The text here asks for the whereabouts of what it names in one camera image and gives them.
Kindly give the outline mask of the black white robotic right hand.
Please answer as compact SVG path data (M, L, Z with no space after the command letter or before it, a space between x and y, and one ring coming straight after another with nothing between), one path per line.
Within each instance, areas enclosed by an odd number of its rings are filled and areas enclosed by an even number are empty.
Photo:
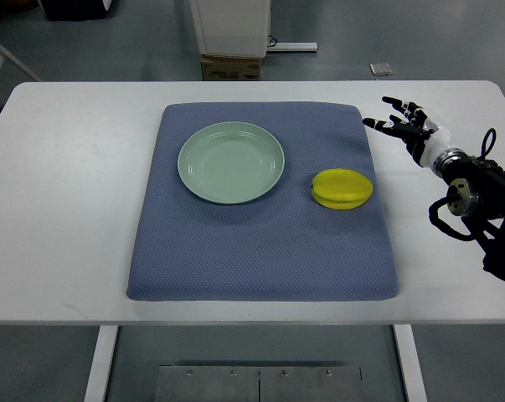
M453 148L450 131L432 111L413 101L384 96L402 116L391 115L388 121L364 118L363 124L387 136L400 139L413 160L423 168L432 168L435 160Z

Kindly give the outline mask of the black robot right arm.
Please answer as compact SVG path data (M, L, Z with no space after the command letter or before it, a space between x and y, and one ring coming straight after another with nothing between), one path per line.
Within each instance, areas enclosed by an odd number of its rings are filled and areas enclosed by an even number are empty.
M448 189L429 207L431 224L451 238L476 241L485 253L483 270L505 281L505 171L459 149L443 152L432 170Z

